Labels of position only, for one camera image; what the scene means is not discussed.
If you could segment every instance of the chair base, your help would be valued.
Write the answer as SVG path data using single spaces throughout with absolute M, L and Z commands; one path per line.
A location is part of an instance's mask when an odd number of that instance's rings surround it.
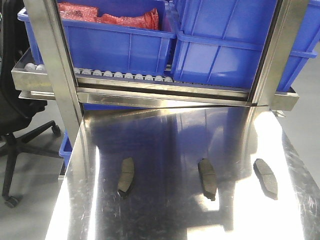
M 2 138 L 5 140 L 5 145 L 0 147 L 0 157 L 7 155 L 4 182 L 2 188 L 2 197 L 5 200 L 5 205 L 7 205 L 9 208 L 16 207 L 19 202 L 15 197 L 10 196 L 9 192 L 16 167 L 17 157 L 20 153 L 35 154 L 52 158 L 61 158 L 57 151 L 41 149 L 38 147 L 29 146 L 27 144 L 50 127 L 54 136 L 61 136 L 60 128 L 58 125 L 56 125 L 55 121 L 49 121 L 43 124 L 42 126 L 39 126 L 36 129 L 18 138 L 16 138 L 13 133 L 8 133 L 2 136 Z

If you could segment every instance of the gray floor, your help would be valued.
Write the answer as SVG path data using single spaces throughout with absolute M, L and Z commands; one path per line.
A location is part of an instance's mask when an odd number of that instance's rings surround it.
M 49 102 L 45 112 L 38 113 L 30 126 L 17 132 L 24 133 L 55 120 L 64 131 L 64 125 L 55 102 Z M 57 151 L 63 135 L 55 138 L 52 131 L 35 138 L 30 144 Z M 51 215 L 59 193 L 58 175 L 63 160 L 21 153 L 18 156 L 12 181 L 11 193 L 15 197 L 23 196 L 14 209 L 3 204 L 0 199 L 0 240 L 43 240 L 49 226 Z M 0 187 L 4 179 L 6 158 L 0 158 Z
M 293 88 L 300 100 L 286 118 L 279 121 L 305 162 L 312 176 L 320 186 L 320 57 L 310 60 Z M 19 131 L 20 136 L 47 121 L 55 120 L 64 126 L 55 102 L 49 102 L 45 112 L 35 116 L 27 129 Z M 33 140 L 39 147 L 58 150 L 62 137 L 54 138 L 51 130 Z M 43 240 L 46 236 L 51 214 L 59 192 L 58 175 L 62 160 L 21 154 L 18 157 L 11 192 L 23 196 L 14 209 L 5 207 L 0 201 L 0 240 Z M 3 182 L 5 158 L 0 158 L 0 183 Z
M 320 53 L 320 43 L 315 51 Z M 278 120 L 320 186 L 320 56 L 307 62 L 292 87 L 300 99 Z

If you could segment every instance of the red packaging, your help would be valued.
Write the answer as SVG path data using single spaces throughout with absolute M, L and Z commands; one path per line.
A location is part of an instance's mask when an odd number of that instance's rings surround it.
M 110 14 L 103 14 L 102 17 L 95 17 L 97 23 L 115 24 L 126 27 L 135 27 L 142 29 L 159 30 L 159 15 L 156 8 L 146 12 L 142 16 L 112 16 Z
M 85 6 L 70 2 L 58 3 L 60 16 L 64 19 L 95 22 L 99 9 L 94 6 Z

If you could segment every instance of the blue plastic bin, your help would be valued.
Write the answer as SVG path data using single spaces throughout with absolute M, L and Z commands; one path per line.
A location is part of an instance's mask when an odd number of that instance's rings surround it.
M 174 0 L 186 35 L 253 44 L 265 42 L 276 0 Z M 320 40 L 320 0 L 310 0 L 294 50 L 311 52 Z
M 186 35 L 264 44 L 277 0 L 176 0 Z
M 71 143 L 69 141 L 67 132 L 65 132 L 60 149 L 59 149 L 59 155 L 60 157 L 63 157 L 65 167 L 67 167 L 69 164 L 71 152 L 72 152 Z
M 73 65 L 102 71 L 162 75 L 169 59 L 172 30 L 168 3 L 163 0 L 68 0 L 67 2 L 99 8 L 117 17 L 141 16 L 157 8 L 162 31 L 113 24 L 63 19 Z M 23 9 L 18 19 L 25 22 L 36 64 L 43 63 L 32 26 Z
M 251 88 L 262 44 L 186 35 L 179 30 L 178 13 L 173 11 L 172 15 L 177 44 L 171 71 L 176 81 Z M 308 59 L 316 56 L 314 51 L 293 50 L 277 90 L 287 92 Z

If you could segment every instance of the metal frame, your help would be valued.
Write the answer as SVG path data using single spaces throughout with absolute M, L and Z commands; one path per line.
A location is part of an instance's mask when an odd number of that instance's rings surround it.
M 251 88 L 254 106 L 271 106 L 309 0 L 278 0 Z
M 23 1 L 47 74 L 25 72 L 20 62 L 12 70 L 16 88 L 22 90 L 22 98 L 56 100 L 72 143 L 83 114 L 80 103 L 143 108 L 269 106 L 289 111 L 299 98 L 295 92 L 279 93 L 276 89 L 309 0 L 278 0 L 255 81 L 249 90 L 75 75 L 56 0 Z M 25 55 L 22 62 L 29 58 Z
M 70 142 L 76 141 L 83 117 L 73 69 L 56 0 L 24 0 L 33 32 L 48 72 L 55 100 Z

